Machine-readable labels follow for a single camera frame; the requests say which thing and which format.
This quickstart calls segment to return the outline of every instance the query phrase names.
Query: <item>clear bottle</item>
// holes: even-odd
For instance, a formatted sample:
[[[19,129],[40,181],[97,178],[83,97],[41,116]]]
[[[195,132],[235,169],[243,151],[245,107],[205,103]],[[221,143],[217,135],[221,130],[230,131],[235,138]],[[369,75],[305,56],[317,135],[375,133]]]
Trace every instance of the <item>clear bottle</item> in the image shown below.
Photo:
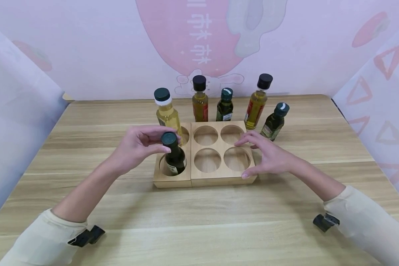
[[[262,128],[260,134],[263,137],[268,138],[271,141],[274,141],[277,137],[278,133],[281,131],[281,128],[285,124],[284,117],[287,115],[290,107],[286,103],[278,103],[275,107],[275,111],[273,114],[269,115],[266,118],[266,122]]]
[[[173,132],[165,132],[161,136],[161,142],[164,146],[171,149],[166,154],[166,163],[172,174],[178,175],[186,168],[185,152],[177,145],[177,136]]]
[[[233,90],[231,88],[222,89],[220,101],[217,104],[216,121],[230,121],[233,114],[232,103]]]
[[[255,129],[267,101],[266,91],[269,89],[273,77],[269,74],[261,74],[257,82],[257,88],[250,97],[244,123],[248,130]]]
[[[195,94],[192,97],[195,122],[208,122],[208,96],[205,94],[207,79],[197,75],[192,79]]]
[[[180,127],[179,113],[171,104],[171,95],[166,88],[158,88],[154,92],[155,103],[158,105],[157,118],[161,126],[168,126],[177,130],[177,134],[182,136]]]

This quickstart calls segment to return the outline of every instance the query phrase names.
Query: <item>dark green bottle cap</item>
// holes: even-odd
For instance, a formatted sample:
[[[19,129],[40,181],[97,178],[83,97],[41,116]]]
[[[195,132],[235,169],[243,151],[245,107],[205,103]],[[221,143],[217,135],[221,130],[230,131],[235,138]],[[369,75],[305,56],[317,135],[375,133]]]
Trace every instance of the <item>dark green bottle cap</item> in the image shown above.
[[[223,88],[222,89],[222,95],[220,95],[220,98],[222,98],[222,100],[232,100],[232,96],[233,96],[233,90],[231,88]]]
[[[174,144],[177,144],[177,135],[174,132],[165,132],[161,136],[161,142],[164,146],[173,146]]]
[[[166,88],[158,88],[154,92],[155,100],[165,102],[170,98],[170,92]]]
[[[281,117],[287,115],[287,112],[290,110],[290,107],[286,103],[278,103],[277,107],[275,107],[275,114]]]

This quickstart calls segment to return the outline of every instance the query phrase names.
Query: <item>white backdrop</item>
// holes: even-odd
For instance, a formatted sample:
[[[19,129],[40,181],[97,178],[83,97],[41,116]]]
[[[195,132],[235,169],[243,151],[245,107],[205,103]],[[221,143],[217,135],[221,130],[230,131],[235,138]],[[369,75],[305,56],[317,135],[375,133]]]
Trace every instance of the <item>white backdrop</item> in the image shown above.
[[[64,111],[62,94],[0,33],[0,208]]]
[[[0,31],[77,100],[333,96],[399,29],[399,0],[0,0]]]
[[[333,99],[399,192],[399,31]]]

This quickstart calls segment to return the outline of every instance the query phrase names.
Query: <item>hand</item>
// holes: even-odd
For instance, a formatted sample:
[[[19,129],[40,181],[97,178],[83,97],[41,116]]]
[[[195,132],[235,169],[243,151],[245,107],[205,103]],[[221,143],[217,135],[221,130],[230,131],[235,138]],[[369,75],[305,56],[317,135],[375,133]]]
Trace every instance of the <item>hand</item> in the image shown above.
[[[121,176],[152,154],[171,152],[170,148],[161,144],[161,135],[165,132],[176,133],[176,130],[165,126],[133,126],[129,128],[119,146],[104,163],[110,166],[113,173]]]
[[[280,148],[278,145],[263,137],[256,131],[244,133],[235,143],[235,146],[241,146],[245,143],[252,143],[252,149],[262,151],[262,162],[260,165],[248,168],[242,174],[242,179],[261,173],[280,174],[290,172],[295,161],[300,160],[297,156]]]

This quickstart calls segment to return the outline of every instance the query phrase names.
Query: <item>wooden table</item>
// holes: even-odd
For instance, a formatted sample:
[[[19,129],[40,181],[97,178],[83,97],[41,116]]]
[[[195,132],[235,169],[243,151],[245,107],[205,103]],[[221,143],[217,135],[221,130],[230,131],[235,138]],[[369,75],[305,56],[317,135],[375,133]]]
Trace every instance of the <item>wooden table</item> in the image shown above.
[[[218,99],[210,99],[210,118]],[[332,101],[323,95],[272,97],[291,110],[276,143],[346,185],[399,221],[399,195]],[[242,120],[247,98],[234,99]],[[193,122],[189,99],[174,100]],[[118,145],[127,127],[157,124],[151,100],[73,102],[0,211],[0,258],[45,209],[84,179]],[[256,163],[260,154],[255,154]],[[119,178],[89,218],[106,235],[84,247],[73,265],[369,265],[376,261],[335,228],[312,219],[320,199],[290,174],[262,174],[253,185],[174,188],[152,184],[155,156]]]

